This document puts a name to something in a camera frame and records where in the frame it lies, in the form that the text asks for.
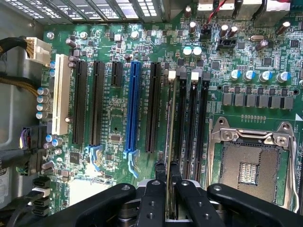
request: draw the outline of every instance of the power connector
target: power connector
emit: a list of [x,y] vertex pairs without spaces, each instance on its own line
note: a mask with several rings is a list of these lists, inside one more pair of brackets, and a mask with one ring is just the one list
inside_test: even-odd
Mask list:
[[38,62],[43,65],[49,65],[51,63],[52,46],[50,44],[47,44],[36,37],[27,37],[26,41],[30,41],[33,44],[34,55],[33,57],[28,57],[26,53],[25,59]]

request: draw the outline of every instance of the ram slot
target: ram slot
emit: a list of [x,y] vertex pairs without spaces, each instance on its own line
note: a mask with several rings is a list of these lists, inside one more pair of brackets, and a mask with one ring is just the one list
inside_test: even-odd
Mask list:
[[203,155],[204,136],[205,136],[205,120],[207,109],[207,97],[209,89],[210,74],[203,75],[201,93],[200,93],[200,108],[199,108],[199,123],[198,123],[198,136],[196,145],[196,158],[194,167],[194,180],[200,182],[201,177],[201,162]]

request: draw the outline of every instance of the gray capacitor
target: gray capacitor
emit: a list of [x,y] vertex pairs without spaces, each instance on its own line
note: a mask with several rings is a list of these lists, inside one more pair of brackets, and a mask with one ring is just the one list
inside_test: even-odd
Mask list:
[[77,48],[77,44],[71,39],[66,39],[65,43],[72,48]]
[[46,169],[52,168],[54,166],[55,166],[55,163],[53,161],[49,161],[49,162],[42,164],[41,168],[46,170]]
[[37,102],[38,103],[48,103],[49,97],[48,96],[38,96]]

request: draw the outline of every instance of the chip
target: chip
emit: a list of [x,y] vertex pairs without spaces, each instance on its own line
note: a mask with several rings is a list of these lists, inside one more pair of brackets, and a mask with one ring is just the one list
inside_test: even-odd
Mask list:
[[203,67],[204,66],[204,60],[197,60],[197,66],[198,67]]
[[178,66],[184,65],[184,59],[178,59]]
[[263,65],[264,66],[271,66],[272,59],[271,58],[264,58],[263,59]]
[[213,70],[218,70],[218,69],[220,69],[220,62],[219,62],[219,61],[213,61],[213,62],[212,62],[212,69],[213,69]]
[[79,165],[80,164],[80,153],[71,152],[70,153],[70,163]]

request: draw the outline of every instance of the wire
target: wire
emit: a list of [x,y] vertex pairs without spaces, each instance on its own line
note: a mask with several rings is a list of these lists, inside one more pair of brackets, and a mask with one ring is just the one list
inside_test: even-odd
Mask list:
[[220,10],[220,8],[225,4],[227,0],[224,0],[222,2],[220,2],[220,4],[218,5],[218,7],[209,15],[209,18],[207,20],[206,24],[209,24],[209,22],[211,21],[211,19],[213,18],[213,16]]

